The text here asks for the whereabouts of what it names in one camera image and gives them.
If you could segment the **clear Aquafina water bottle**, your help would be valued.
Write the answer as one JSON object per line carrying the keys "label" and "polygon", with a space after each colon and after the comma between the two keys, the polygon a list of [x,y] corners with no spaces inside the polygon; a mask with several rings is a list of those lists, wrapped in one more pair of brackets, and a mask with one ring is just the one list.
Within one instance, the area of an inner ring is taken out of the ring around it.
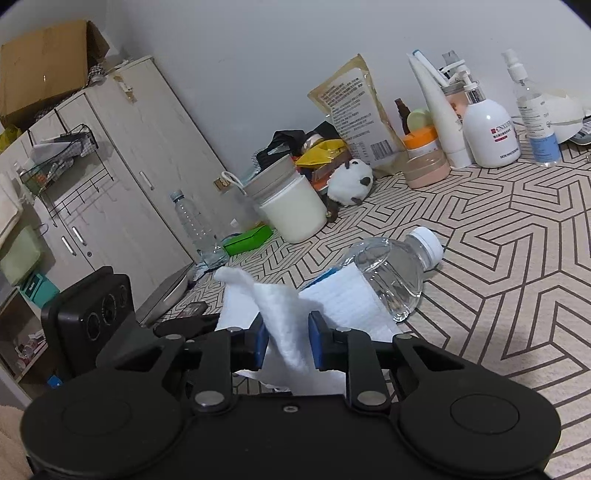
{"label": "clear Aquafina water bottle", "polygon": [[403,241],[368,238],[352,245],[335,266],[322,272],[305,288],[355,264],[393,320],[402,323],[420,303],[425,273],[435,269],[443,256],[440,240],[423,226],[413,229]]}

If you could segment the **orange lid jar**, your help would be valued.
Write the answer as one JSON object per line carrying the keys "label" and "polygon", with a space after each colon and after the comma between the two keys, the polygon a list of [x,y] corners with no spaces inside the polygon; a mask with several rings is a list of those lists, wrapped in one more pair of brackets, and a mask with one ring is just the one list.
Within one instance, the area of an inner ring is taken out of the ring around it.
{"label": "orange lid jar", "polygon": [[403,138],[411,157],[418,157],[440,149],[439,136],[434,126],[411,131]]}

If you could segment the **black hair brush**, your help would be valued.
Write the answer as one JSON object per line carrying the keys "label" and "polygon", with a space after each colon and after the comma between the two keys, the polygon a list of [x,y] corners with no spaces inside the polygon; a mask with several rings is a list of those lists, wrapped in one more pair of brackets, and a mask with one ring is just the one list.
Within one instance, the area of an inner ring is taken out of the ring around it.
{"label": "black hair brush", "polygon": [[256,161],[260,169],[266,170],[283,156],[300,157],[301,147],[304,145],[305,133],[303,130],[275,131],[270,144],[256,154]]}

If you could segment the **yellow snack packet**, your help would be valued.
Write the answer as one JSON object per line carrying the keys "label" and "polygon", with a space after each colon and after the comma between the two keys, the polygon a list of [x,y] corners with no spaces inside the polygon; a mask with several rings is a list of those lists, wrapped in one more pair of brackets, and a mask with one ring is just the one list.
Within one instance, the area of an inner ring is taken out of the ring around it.
{"label": "yellow snack packet", "polygon": [[295,161],[297,168],[317,170],[329,165],[342,153],[348,153],[348,146],[342,139],[324,140],[318,142]]}

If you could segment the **white face mask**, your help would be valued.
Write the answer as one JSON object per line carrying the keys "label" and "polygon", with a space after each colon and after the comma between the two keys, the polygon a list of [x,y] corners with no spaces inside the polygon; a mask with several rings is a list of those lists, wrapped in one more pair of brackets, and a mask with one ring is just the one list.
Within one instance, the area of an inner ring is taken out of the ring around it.
{"label": "white face mask", "polygon": [[557,142],[562,144],[581,130],[585,117],[583,105],[563,90],[550,90],[543,95]]}

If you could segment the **upright empty plastic bottle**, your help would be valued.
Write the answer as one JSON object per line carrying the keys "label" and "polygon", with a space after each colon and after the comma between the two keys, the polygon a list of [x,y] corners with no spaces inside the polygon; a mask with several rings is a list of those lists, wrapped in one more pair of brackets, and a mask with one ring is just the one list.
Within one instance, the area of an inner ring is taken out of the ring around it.
{"label": "upright empty plastic bottle", "polygon": [[207,268],[215,270],[228,263],[228,252],[224,250],[211,225],[197,210],[195,204],[186,198],[181,190],[172,192],[170,199],[185,233]]}

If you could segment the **clear spray bottle blue label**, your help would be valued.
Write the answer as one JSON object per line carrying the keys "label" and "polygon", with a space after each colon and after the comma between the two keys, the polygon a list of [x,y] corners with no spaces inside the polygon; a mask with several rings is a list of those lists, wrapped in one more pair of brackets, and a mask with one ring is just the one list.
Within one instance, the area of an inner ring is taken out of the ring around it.
{"label": "clear spray bottle blue label", "polygon": [[514,50],[508,49],[502,53],[502,56],[514,82],[519,114],[534,161],[545,166],[556,165],[561,160],[560,147],[551,125],[544,95],[530,79],[525,66]]}

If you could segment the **white cosmetic tube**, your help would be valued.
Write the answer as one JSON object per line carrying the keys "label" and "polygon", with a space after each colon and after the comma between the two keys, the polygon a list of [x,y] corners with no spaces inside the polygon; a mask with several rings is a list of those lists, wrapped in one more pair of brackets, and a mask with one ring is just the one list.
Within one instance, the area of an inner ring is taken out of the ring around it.
{"label": "white cosmetic tube", "polygon": [[408,54],[407,57],[451,168],[459,170],[471,166],[473,161],[464,137],[463,125],[456,112],[428,69],[414,55]]}

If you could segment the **smartphone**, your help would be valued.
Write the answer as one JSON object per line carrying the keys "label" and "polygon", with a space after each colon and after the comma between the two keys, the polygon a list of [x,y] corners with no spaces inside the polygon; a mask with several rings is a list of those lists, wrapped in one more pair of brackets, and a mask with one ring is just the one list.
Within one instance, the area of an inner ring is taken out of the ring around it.
{"label": "smartphone", "polygon": [[201,316],[208,309],[208,305],[204,301],[195,301],[187,304],[178,314],[175,319],[190,318],[194,316]]}

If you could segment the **pink cup with toothbrushes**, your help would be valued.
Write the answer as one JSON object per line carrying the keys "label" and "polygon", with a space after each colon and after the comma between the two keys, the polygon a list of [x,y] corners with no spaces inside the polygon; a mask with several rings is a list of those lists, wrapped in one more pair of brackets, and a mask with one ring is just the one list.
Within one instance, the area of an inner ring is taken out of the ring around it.
{"label": "pink cup with toothbrushes", "polygon": [[466,65],[466,61],[461,59],[454,50],[444,53],[442,57],[445,66],[440,69],[440,72],[448,80],[448,85],[443,87],[442,90],[459,120],[463,121],[468,107],[468,98],[464,91],[465,83],[462,80],[461,73],[465,72],[471,77],[471,72]]}

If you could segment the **white wooden cabinet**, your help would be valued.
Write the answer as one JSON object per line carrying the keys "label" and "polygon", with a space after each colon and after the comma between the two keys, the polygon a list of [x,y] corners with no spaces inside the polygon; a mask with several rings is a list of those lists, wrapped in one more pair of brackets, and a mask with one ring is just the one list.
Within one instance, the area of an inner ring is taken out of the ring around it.
{"label": "white wooden cabinet", "polygon": [[102,84],[52,109],[1,155],[9,174],[34,143],[87,128],[95,152],[75,160],[28,214],[44,248],[40,271],[64,290],[107,265],[131,280],[141,305],[197,256],[169,198],[181,190],[216,231],[231,211],[214,182],[224,166],[152,57],[116,69]]}

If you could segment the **silver laptop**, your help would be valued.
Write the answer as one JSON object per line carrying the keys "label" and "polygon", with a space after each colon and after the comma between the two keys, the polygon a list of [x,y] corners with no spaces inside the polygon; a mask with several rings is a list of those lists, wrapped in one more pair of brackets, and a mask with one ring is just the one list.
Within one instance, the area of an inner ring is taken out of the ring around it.
{"label": "silver laptop", "polygon": [[137,323],[150,327],[174,307],[188,289],[192,270],[193,264],[188,264],[169,275],[136,310]]}

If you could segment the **green round compact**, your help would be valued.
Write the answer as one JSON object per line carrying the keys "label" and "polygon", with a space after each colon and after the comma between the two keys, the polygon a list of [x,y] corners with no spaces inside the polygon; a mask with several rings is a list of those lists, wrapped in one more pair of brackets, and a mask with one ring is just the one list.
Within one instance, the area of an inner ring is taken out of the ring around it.
{"label": "green round compact", "polygon": [[432,115],[427,109],[416,109],[410,112],[407,117],[407,125],[410,132],[434,125]]}

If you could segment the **small panda plush toy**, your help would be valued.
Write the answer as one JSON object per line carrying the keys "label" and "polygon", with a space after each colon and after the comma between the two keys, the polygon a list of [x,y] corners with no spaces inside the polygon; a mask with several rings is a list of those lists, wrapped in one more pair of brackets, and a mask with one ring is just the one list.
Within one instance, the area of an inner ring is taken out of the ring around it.
{"label": "small panda plush toy", "polygon": [[332,172],[327,182],[327,220],[334,223],[339,209],[359,206],[369,196],[374,184],[374,172],[360,159],[348,160]]}

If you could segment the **white cylindrical cup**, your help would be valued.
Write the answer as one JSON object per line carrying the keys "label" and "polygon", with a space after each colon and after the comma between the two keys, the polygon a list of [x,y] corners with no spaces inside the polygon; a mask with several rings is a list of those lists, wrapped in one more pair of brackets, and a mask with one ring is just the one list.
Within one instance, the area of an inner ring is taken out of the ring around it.
{"label": "white cylindrical cup", "polygon": [[261,203],[260,210],[283,240],[291,244],[310,239],[328,222],[325,204],[300,174]]}

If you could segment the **kraft paper food pouch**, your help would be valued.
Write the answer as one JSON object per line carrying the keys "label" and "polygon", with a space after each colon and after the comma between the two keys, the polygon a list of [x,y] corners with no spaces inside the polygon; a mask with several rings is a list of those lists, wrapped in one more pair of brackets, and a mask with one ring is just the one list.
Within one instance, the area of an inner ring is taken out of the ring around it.
{"label": "kraft paper food pouch", "polygon": [[391,126],[362,55],[308,92],[308,98],[329,117],[353,158],[369,164],[379,178],[401,172],[408,151]]}

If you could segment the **beige collapsible cup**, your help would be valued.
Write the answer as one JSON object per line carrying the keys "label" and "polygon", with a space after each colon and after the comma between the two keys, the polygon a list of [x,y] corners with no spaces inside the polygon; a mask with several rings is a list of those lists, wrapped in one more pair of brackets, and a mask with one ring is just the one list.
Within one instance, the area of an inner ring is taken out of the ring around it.
{"label": "beige collapsible cup", "polygon": [[297,177],[296,164],[290,154],[283,155],[279,160],[270,165],[269,168],[253,177],[245,185],[247,196],[256,202],[263,203],[281,189],[287,187]]}

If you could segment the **white pump lotion bottle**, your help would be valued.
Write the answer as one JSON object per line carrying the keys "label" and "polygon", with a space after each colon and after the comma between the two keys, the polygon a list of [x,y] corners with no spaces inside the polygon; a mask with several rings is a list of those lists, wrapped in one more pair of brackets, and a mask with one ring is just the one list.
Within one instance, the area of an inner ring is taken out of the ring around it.
{"label": "white pump lotion bottle", "polygon": [[502,105],[486,97],[466,66],[460,66],[457,73],[468,101],[463,130],[476,163],[492,169],[515,162],[521,148],[511,116]]}

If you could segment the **white paper towel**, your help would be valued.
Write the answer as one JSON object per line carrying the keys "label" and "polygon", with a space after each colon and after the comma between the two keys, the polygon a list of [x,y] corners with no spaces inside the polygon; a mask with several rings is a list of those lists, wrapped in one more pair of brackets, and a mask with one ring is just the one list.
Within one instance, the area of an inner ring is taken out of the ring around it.
{"label": "white paper towel", "polygon": [[321,372],[312,360],[308,314],[322,313],[332,328],[362,330],[375,341],[390,342],[401,329],[356,265],[348,265],[304,290],[259,283],[239,268],[222,267],[214,279],[224,283],[217,328],[249,328],[257,315],[270,334],[259,371],[239,370],[267,388],[294,395],[342,394],[345,374]]}

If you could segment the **pink cosmetic jar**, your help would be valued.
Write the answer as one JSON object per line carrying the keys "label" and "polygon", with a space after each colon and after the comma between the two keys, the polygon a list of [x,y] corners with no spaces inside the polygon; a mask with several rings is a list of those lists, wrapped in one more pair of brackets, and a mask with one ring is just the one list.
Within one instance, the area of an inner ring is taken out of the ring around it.
{"label": "pink cosmetic jar", "polygon": [[419,189],[447,178],[451,166],[444,152],[437,150],[408,160],[402,171],[407,185]]}

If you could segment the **green small box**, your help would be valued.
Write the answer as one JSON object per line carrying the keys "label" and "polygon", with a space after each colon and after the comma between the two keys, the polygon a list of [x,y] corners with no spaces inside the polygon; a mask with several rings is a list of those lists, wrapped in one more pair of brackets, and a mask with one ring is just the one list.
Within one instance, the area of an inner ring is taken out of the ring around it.
{"label": "green small box", "polygon": [[273,229],[269,225],[262,225],[245,233],[224,239],[223,248],[229,256],[235,256],[256,250],[266,243],[271,236],[273,236]]}

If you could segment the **brown small dropper bottle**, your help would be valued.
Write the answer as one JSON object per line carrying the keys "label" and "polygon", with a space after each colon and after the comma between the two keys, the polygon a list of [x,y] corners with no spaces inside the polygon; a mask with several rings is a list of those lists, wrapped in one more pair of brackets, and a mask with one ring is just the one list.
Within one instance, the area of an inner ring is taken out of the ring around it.
{"label": "brown small dropper bottle", "polygon": [[408,135],[410,133],[410,127],[408,125],[408,118],[410,116],[411,111],[408,108],[408,106],[406,105],[406,103],[401,98],[397,98],[394,101],[394,104],[396,104],[396,106],[397,106],[404,134]]}

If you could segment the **cardboard box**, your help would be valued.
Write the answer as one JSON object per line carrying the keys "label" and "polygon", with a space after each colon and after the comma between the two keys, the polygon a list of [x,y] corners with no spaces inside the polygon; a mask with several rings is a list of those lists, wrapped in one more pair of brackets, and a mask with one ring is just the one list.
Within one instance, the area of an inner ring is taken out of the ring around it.
{"label": "cardboard box", "polygon": [[24,34],[1,46],[1,121],[21,129],[38,111],[87,84],[89,69],[109,44],[90,21],[69,21]]}

